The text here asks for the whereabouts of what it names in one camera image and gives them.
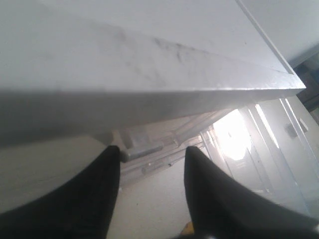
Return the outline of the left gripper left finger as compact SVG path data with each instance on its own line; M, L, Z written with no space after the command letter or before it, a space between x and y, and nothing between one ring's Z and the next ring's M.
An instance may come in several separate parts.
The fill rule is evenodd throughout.
M120 181L120 150L107 147L52 192L0 216L2 239L104 239Z

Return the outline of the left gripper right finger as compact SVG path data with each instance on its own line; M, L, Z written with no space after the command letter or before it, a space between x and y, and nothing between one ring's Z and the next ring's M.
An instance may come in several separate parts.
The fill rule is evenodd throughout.
M318 220L244 187L200 149L185 152L184 187L192 239L317 239Z

